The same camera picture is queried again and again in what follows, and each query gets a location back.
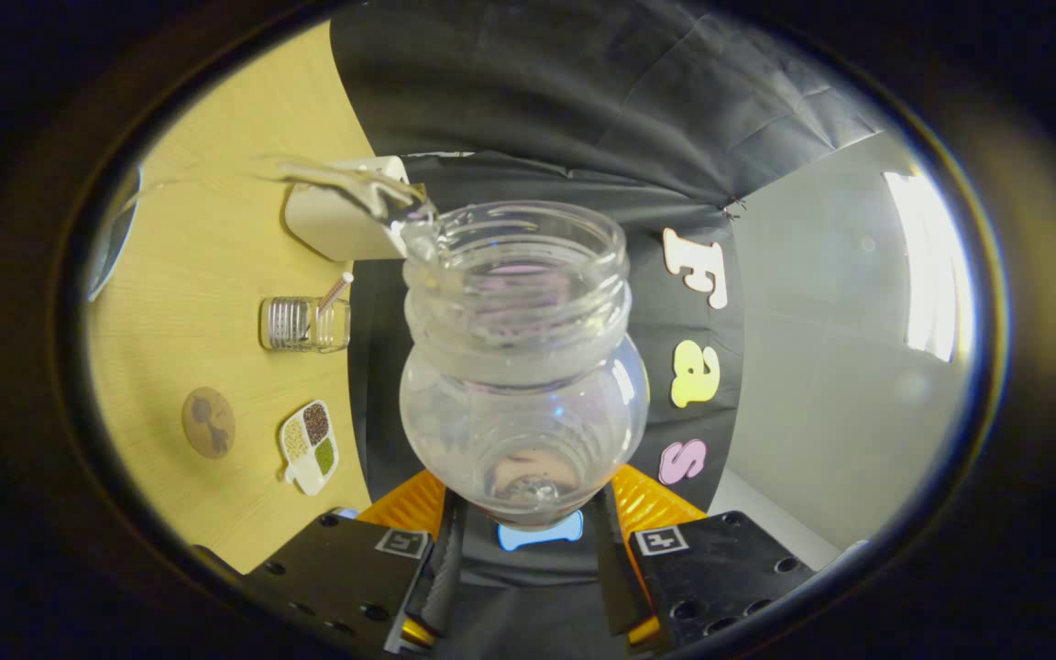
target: wooden table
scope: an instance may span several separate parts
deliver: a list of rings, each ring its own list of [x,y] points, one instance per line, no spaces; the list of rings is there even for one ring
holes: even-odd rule
[[[222,174],[247,158],[373,155],[340,84],[328,25],[314,26],[203,96],[144,158],[143,196],[112,281],[89,305],[89,357],[117,455],[181,539],[246,573],[316,515],[370,505],[348,410],[346,352],[263,351],[261,298],[322,296],[351,263],[326,260],[281,222],[285,187]],[[230,401],[231,451],[196,454],[182,429],[192,390]],[[280,423],[328,402],[340,451],[318,496],[282,483]]]

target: white wall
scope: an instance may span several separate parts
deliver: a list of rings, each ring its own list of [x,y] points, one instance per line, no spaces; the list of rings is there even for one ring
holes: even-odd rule
[[[913,172],[888,134],[733,207],[746,346],[728,468],[835,548],[898,510],[963,394],[964,364],[906,346],[906,246],[884,171]]]

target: black fabric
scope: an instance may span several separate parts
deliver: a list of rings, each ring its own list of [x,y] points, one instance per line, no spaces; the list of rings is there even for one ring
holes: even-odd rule
[[[373,0],[331,41],[377,154],[497,150],[725,205],[883,126],[695,1]]]
[[[429,195],[444,211],[483,202],[548,200],[586,206],[623,226],[634,291],[628,333],[642,354],[649,380],[645,435],[629,464],[658,477],[659,455],[664,448],[700,439],[708,447],[703,469],[667,488],[706,510],[715,496],[736,422],[744,352],[744,296],[736,244],[731,222],[720,209],[656,185],[503,154],[408,158],[407,174],[412,183],[426,184]],[[723,309],[710,308],[706,294],[692,291],[682,276],[666,271],[662,230],[667,226],[680,237],[722,246],[728,288]],[[356,268],[350,392],[365,484],[370,496],[377,498],[422,468],[407,441],[398,409],[399,375],[412,342],[401,315],[406,285],[399,262],[360,262]],[[672,356],[683,339],[715,347],[722,373],[712,400],[693,401],[679,409],[671,402],[675,377]],[[367,390],[364,401],[360,389]],[[357,409],[360,402],[364,402],[364,412]]]

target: screw hole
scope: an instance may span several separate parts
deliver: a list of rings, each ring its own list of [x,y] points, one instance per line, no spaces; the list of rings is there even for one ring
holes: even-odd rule
[[[364,611],[364,618],[371,620],[371,622],[384,622],[385,619],[390,618],[389,611],[377,605],[363,605],[361,606],[361,611]]]
[[[754,604],[749,605],[749,608],[744,610],[744,616],[747,617],[748,615],[757,614],[757,611],[762,610],[770,605],[771,602],[772,601],[769,601],[768,598],[762,598],[759,601],[754,602]]]
[[[795,557],[787,557],[787,559],[780,560],[776,563],[775,570],[778,573],[787,573],[800,566],[800,561],[797,561]]]
[[[340,635],[344,636],[355,636],[357,631],[353,630],[353,627],[348,626],[348,623],[343,622],[324,622],[323,625],[335,629]]]
[[[699,616],[700,610],[703,609],[699,605],[699,601],[680,601],[676,602],[674,607],[671,607],[671,618],[674,619],[695,619]]]
[[[736,617],[724,617],[719,619],[717,622],[708,623],[708,627],[703,628],[703,636],[713,636],[718,634],[721,629],[733,625],[733,623],[738,622],[739,619]]]

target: glass bottle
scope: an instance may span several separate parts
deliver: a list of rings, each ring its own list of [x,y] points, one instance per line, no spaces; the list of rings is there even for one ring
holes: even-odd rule
[[[399,402],[415,454],[498,523],[559,523],[645,427],[622,229],[581,206],[502,202],[402,239],[414,347]]]

